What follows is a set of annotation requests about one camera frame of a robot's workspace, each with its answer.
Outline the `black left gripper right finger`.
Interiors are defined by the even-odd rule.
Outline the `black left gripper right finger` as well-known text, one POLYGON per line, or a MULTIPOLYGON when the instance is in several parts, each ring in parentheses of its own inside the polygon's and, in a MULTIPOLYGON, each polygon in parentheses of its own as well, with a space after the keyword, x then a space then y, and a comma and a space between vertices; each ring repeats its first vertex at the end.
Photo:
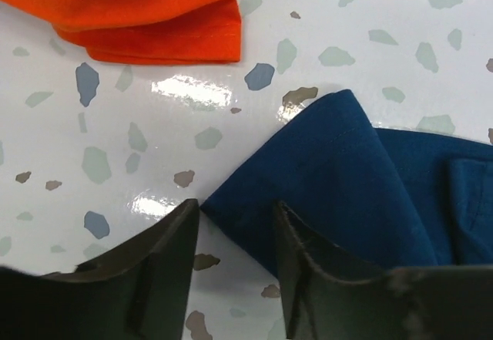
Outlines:
POLYGON ((385 270, 274 208, 277 277, 289 339, 490 339, 492 269, 385 270))

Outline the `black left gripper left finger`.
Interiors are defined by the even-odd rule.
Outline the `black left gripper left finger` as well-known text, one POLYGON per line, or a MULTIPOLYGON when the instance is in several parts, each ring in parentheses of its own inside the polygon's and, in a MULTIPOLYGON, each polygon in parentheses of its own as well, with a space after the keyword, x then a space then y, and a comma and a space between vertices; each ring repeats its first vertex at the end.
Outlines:
POLYGON ((200 221, 187 199, 71 273, 1 268, 3 339, 180 339, 200 221))

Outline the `blue t-shirt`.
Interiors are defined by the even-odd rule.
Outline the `blue t-shirt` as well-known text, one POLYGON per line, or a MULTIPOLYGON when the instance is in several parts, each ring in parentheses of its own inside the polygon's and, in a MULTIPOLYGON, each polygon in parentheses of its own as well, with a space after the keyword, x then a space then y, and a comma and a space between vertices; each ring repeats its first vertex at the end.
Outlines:
POLYGON ((202 204, 270 273, 273 205, 383 268, 492 261, 492 148, 372 127, 345 89, 311 103, 202 204))

